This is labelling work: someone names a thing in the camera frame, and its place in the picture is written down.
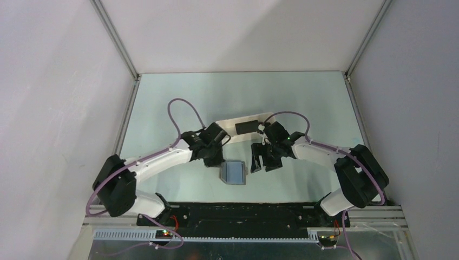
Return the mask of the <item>silver metal card holder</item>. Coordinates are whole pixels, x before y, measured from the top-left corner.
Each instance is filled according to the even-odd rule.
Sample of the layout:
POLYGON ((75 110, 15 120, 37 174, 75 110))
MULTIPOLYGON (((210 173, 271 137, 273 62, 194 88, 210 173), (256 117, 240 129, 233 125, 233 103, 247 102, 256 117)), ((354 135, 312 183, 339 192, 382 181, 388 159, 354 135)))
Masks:
POLYGON ((219 179, 226 185, 246 185, 245 162, 233 160, 222 163, 219 179))

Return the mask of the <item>white plastic tray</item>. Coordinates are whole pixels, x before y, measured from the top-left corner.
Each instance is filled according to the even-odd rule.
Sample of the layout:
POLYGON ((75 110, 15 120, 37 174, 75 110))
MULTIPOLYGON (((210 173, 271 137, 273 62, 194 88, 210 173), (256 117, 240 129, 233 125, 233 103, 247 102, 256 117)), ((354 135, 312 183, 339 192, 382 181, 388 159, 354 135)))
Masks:
POLYGON ((263 123, 271 115, 273 115, 272 112, 267 112, 255 115, 242 116, 239 118, 220 120, 216 123, 231 136, 231 139, 229 140, 228 144, 232 144, 236 142, 243 142, 261 138, 261 135, 257 133, 258 126, 256 126, 254 130, 252 130, 253 127, 250 128, 248 133, 246 133, 246 131, 244 131, 244 133, 237 133, 237 124, 243 124, 252 121, 263 123))

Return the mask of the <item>black credit card stack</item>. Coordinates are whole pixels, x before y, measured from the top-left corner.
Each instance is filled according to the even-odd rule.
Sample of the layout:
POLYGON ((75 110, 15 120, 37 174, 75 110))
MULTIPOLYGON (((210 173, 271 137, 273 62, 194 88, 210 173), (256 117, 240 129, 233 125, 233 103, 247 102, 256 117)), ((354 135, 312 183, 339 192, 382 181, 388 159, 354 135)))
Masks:
POLYGON ((257 120, 240 122, 235 124, 235 131, 237 135, 258 133, 261 134, 263 131, 260 130, 259 126, 261 123, 257 120))

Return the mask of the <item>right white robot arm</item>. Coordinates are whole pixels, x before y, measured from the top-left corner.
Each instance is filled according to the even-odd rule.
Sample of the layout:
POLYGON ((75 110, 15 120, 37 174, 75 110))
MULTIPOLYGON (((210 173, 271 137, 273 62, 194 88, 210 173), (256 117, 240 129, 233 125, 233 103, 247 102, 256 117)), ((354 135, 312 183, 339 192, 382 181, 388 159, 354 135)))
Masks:
POLYGON ((260 123, 257 133, 262 137, 253 143, 251 172, 281 168, 283 158, 305 160, 333 171, 340 187, 324 196, 315 211, 321 226, 331 225, 337 215, 352 207, 364 208, 383 190, 389 178, 371 151, 364 145, 353 148, 317 142, 301 132, 290 134, 280 123, 260 123))

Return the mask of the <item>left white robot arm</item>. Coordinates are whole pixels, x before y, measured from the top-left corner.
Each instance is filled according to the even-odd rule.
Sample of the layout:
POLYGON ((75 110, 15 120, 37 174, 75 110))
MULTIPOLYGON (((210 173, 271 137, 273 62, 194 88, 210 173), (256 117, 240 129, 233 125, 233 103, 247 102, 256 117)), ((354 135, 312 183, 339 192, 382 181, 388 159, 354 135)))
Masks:
POLYGON ((139 185, 169 168, 195 160, 202 160, 207 167, 220 166, 225 161, 223 140, 229 137, 214 122, 199 131, 184 132, 170 147, 144 157, 127 160, 111 155, 93 182, 90 200, 98 198, 111 217, 136 213, 149 216, 157 225, 166 225, 171 211, 165 198, 159 193, 143 192, 139 185))

